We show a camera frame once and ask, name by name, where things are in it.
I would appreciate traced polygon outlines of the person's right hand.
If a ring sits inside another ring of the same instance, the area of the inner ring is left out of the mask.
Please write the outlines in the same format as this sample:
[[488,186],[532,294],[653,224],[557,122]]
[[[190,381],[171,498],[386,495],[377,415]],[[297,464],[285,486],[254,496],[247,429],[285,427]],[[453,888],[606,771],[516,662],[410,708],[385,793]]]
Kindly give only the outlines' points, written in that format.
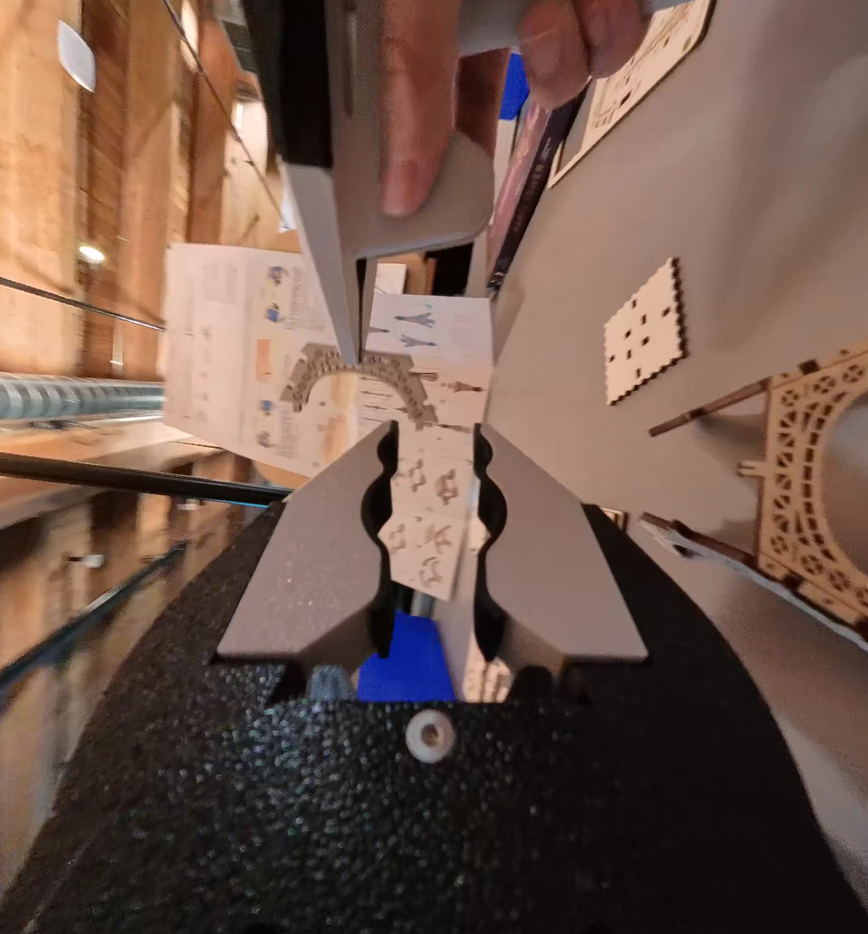
[[[381,210],[415,213],[457,131],[493,156],[510,50],[459,55],[458,1],[385,2]],[[555,110],[637,52],[650,16],[637,1],[529,2],[517,47],[533,97]]]

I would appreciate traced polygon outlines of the single wooden lattice arch piece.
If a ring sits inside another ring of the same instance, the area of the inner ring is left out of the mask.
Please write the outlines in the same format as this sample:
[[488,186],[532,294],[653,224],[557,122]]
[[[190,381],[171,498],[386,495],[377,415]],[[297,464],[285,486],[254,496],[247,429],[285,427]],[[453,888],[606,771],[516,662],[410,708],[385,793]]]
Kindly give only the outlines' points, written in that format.
[[349,364],[337,349],[328,345],[306,344],[301,353],[280,397],[282,402],[291,403],[296,413],[303,411],[311,391],[321,380],[352,375],[385,384],[400,398],[417,430],[440,423],[434,406],[428,402],[423,380],[413,371],[410,356],[365,350],[361,362]]

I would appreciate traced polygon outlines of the silver air duct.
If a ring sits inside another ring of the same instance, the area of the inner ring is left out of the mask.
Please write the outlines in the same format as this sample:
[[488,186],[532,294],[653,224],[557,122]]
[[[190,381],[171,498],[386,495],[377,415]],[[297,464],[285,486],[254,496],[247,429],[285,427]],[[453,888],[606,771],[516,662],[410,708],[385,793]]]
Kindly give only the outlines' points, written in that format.
[[160,412],[165,394],[154,382],[0,373],[0,422]]

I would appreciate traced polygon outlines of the grey desk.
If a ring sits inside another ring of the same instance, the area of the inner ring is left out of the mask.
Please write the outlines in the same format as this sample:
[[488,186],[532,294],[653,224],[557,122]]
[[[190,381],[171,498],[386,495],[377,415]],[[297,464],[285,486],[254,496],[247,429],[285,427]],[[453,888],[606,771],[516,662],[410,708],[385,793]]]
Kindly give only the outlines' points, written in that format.
[[[613,406],[603,324],[680,267],[687,356]],[[762,401],[649,429],[868,335],[868,2],[716,2],[701,45],[548,189],[493,305],[488,420],[635,540],[717,625],[778,718],[868,910],[868,653],[650,512],[750,550]]]

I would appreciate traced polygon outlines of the wooden parts sheet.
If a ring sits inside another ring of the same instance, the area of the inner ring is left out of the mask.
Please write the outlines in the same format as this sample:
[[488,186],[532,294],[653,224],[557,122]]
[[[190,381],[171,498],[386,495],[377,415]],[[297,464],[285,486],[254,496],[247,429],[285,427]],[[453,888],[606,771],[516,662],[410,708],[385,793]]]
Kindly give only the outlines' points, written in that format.
[[580,145],[566,155],[561,144],[555,155],[548,185],[561,180],[661,81],[671,74],[705,37],[714,1],[645,2],[649,28],[637,52],[612,76],[591,82],[585,121],[573,126],[580,130]]

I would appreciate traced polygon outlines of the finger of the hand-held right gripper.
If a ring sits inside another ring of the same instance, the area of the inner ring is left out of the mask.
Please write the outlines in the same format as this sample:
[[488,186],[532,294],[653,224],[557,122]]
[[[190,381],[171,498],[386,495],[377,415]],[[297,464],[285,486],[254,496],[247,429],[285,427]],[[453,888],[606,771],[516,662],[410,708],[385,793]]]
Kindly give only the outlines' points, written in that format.
[[347,364],[358,365],[364,345],[362,284],[355,254],[344,244],[332,173],[288,164],[286,182],[295,202],[300,243],[316,275],[337,349]]
[[363,361],[370,334],[377,272],[376,259],[359,260],[359,363]]

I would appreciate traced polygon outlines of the folded assembly diagram sheet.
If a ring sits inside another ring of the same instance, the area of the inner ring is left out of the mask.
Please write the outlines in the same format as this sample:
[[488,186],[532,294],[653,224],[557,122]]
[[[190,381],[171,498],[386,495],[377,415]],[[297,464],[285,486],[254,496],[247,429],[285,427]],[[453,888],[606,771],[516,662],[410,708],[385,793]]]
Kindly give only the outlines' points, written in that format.
[[380,532],[393,581],[451,599],[470,520],[474,427],[483,422],[494,374],[486,299],[377,293],[357,412],[364,437],[398,424],[392,515]]

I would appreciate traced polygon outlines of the dark purple kit box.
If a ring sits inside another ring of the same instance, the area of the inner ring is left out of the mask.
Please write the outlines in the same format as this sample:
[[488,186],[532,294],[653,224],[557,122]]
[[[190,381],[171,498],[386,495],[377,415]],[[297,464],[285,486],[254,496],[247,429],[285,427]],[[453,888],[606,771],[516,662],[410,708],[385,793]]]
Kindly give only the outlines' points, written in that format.
[[549,110],[526,101],[506,174],[496,197],[486,237],[486,288],[501,289],[549,182],[558,149],[565,142],[587,94]]

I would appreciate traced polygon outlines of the square slotted wooden plate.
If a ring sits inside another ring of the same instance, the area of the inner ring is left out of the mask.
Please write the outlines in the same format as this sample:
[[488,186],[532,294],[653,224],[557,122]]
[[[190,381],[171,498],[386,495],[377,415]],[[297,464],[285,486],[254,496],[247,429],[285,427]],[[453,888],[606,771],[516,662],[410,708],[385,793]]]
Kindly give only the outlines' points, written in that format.
[[687,353],[679,261],[670,258],[603,324],[605,403],[615,405]]

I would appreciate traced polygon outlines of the white wall fixture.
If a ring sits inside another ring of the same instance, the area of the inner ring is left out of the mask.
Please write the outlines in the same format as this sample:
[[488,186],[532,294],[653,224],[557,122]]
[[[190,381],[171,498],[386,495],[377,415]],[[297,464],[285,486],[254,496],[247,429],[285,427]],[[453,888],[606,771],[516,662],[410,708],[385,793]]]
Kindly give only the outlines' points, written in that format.
[[65,73],[81,89],[93,93],[97,86],[95,54],[80,33],[60,19],[56,25],[58,61]]

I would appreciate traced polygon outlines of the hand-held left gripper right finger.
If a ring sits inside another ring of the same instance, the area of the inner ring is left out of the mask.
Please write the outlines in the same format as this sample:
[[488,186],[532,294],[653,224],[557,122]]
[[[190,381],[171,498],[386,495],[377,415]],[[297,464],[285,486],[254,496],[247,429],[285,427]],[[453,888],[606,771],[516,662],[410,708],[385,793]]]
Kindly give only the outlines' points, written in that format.
[[511,671],[649,657],[582,502],[489,425],[474,429],[473,629]]

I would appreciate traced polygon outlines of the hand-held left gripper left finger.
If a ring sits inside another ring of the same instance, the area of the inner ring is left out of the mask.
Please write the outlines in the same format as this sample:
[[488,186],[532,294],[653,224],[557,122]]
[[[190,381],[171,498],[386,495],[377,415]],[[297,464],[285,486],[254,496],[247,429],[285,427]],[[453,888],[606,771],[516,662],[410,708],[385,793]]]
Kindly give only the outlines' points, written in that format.
[[218,660],[359,668],[388,656],[395,587],[380,533],[398,438],[386,422],[287,498]]

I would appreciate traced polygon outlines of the black pole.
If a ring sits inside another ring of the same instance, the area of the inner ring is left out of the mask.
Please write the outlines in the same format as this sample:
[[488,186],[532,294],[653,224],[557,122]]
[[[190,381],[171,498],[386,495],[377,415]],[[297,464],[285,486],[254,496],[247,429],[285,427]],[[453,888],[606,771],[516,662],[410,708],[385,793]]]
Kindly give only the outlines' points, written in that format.
[[274,485],[213,480],[193,475],[119,468],[0,452],[0,477],[138,494],[264,508],[285,501],[292,491]]

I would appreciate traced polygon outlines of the wooden lattice arch base assembly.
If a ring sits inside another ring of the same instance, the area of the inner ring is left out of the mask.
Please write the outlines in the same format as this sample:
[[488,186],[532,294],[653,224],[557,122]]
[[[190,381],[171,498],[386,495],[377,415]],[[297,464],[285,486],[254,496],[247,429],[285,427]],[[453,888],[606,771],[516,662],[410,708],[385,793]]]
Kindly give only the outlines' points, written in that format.
[[823,483],[830,436],[867,393],[868,336],[650,428],[650,436],[658,437],[764,398],[762,457],[736,469],[760,483],[751,552],[650,513],[639,517],[640,524],[669,550],[717,559],[868,652],[868,574],[832,530]]

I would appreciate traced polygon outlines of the blue plastic bin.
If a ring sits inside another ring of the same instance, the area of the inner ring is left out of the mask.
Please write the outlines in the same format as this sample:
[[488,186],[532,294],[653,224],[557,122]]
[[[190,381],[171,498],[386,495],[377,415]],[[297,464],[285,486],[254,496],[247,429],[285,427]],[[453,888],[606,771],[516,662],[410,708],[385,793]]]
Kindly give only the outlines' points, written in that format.
[[435,621],[397,613],[388,656],[374,654],[360,667],[356,691],[361,702],[455,701]]

